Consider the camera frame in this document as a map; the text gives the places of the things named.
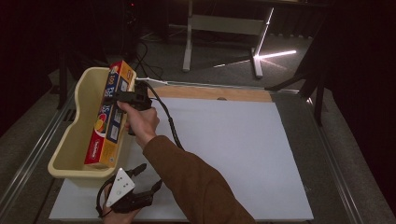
person's left hand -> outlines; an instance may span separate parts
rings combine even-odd
[[[110,187],[111,187],[111,184],[109,184],[105,187],[105,198],[106,199],[108,197]],[[111,211],[110,207],[106,206],[106,202],[107,202],[107,200],[105,200],[105,202],[103,204],[103,214],[102,214],[102,216],[104,216],[103,222],[105,224],[131,224],[132,221],[134,220],[134,217],[140,211],[140,209],[137,209],[130,213],[125,213],[125,214],[115,213],[115,212]]]

plastic container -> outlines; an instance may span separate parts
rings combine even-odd
[[[121,130],[119,153],[114,168],[94,169],[84,165],[88,145],[90,143],[93,124],[96,121],[97,110],[101,104],[103,91],[109,69],[93,67],[87,69],[81,76],[75,90],[77,107],[74,122],[67,127],[59,145],[49,161],[49,173],[57,178],[97,179],[110,178],[115,171],[126,164],[123,158],[128,158],[128,151],[123,146],[130,146],[132,137]]]

brown sleeve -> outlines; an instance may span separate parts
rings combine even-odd
[[[216,169],[167,137],[153,138],[143,154],[191,223],[256,223]]]

bright light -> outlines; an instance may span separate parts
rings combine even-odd
[[[274,57],[278,57],[278,56],[295,54],[295,53],[297,53],[296,50],[289,50],[289,51],[283,51],[283,52],[273,53],[273,54],[257,55],[257,56],[254,56],[254,58],[255,59],[266,59],[266,58],[274,58]]]

white tabletop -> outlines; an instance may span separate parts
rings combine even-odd
[[[182,146],[218,169],[236,199],[256,220],[313,219],[274,103],[175,98],[163,98],[163,101],[174,119]],[[153,106],[161,119],[157,134],[173,140],[161,106],[155,101]],[[159,177],[135,142],[128,149],[131,151],[125,170],[143,162],[148,164],[148,169],[134,178],[137,185],[134,192],[150,189]],[[66,179],[49,218],[96,219],[98,189],[99,186],[83,188]],[[136,220],[184,221],[186,218],[171,191],[163,185],[155,194],[153,205],[144,208]]]

